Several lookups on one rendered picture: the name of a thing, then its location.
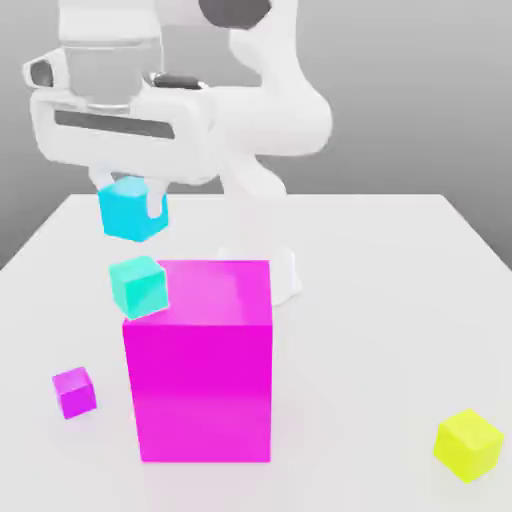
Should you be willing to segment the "small purple cube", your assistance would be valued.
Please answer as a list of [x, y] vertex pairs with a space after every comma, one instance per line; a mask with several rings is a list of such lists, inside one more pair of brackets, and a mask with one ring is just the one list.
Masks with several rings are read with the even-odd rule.
[[65, 419], [97, 408], [94, 386], [84, 367], [55, 375], [52, 382]]

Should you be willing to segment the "small turquoise cube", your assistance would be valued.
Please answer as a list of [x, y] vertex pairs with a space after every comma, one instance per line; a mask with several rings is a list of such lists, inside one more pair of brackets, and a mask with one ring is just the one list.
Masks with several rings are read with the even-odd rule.
[[129, 320], [169, 307], [164, 268], [149, 256], [140, 256], [109, 266], [112, 296]]

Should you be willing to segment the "large magenta box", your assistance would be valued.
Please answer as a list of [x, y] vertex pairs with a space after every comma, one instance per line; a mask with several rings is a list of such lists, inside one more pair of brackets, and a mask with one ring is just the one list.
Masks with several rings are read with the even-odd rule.
[[267, 261], [164, 260], [168, 309], [125, 321], [141, 459], [271, 459], [273, 321]]

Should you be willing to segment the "small cyan cube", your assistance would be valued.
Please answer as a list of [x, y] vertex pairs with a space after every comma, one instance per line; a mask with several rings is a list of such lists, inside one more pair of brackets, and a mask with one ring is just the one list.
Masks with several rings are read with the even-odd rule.
[[143, 178], [126, 176], [98, 192], [104, 233], [108, 236], [144, 242], [168, 226], [166, 199], [159, 217], [147, 212], [148, 188]]

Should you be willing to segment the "small yellow cube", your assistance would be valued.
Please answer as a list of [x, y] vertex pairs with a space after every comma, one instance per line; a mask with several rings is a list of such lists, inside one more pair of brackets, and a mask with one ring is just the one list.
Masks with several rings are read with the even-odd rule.
[[503, 441], [498, 428], [466, 409], [439, 424], [433, 453], [459, 479], [470, 483], [496, 466]]

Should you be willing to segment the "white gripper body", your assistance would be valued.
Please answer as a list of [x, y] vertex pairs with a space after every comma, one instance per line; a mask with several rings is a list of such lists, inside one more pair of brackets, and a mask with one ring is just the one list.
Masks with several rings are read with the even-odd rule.
[[203, 91], [145, 86], [129, 110], [91, 111], [67, 90], [30, 98], [35, 138], [46, 159], [178, 184], [218, 174], [211, 105]]

